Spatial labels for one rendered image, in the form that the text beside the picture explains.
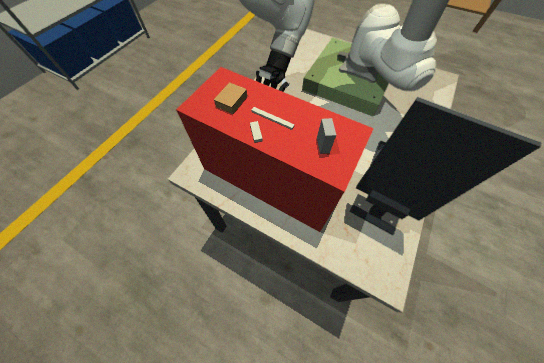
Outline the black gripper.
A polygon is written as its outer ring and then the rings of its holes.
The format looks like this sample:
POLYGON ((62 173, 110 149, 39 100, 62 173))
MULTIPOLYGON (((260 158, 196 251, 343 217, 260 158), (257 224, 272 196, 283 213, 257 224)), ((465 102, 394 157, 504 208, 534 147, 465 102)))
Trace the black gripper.
MULTIPOLYGON (((271 50, 266 65, 279 69, 277 72, 279 72, 280 74, 278 77, 275 77, 271 80, 265 78, 263 84, 269 86, 271 83, 271 87, 276 89, 277 85, 280 82, 282 82, 282 85, 279 88, 279 91, 284 92, 284 90, 289 86, 289 83, 285 79, 285 73, 287 71, 290 60, 291 58, 289 56, 282 54, 280 52, 271 50)), ((262 77, 259 76, 259 72, 260 71, 258 70, 256 71, 256 81, 261 83, 262 77)))

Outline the red tool chest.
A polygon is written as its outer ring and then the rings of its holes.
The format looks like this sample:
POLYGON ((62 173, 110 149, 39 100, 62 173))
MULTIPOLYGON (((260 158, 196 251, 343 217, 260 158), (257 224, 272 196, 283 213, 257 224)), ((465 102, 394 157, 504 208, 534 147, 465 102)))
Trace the red tool chest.
POLYGON ((176 109, 205 170, 320 232, 374 128, 220 67, 176 109), (214 103, 228 83, 247 89, 231 114, 214 103), (320 154, 321 119, 336 138, 320 154), (254 143, 250 122, 263 141, 254 143))

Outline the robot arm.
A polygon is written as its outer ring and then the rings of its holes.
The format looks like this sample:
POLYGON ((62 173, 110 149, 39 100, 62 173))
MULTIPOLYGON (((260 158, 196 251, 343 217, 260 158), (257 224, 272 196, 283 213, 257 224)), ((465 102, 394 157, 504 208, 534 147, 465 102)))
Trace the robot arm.
MULTIPOLYGON (((270 49, 293 58, 310 22, 314 0, 239 1, 255 16, 276 28, 270 49)), ((374 5, 357 26, 350 54, 338 53, 337 57, 344 61, 339 71, 371 83, 376 82, 378 71, 400 90, 422 88, 436 70, 433 57, 437 39, 433 31, 448 2, 413 0, 401 27, 398 11, 393 6, 374 5), (377 71, 360 58, 372 63, 377 71)))

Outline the tan rectangular block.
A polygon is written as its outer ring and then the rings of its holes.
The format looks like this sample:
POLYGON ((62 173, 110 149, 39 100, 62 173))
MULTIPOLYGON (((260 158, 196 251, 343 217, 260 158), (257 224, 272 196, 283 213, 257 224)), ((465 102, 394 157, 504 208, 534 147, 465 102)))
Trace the tan rectangular block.
POLYGON ((234 114, 246 98, 247 89, 229 82, 215 97, 214 103, 217 108, 234 114))

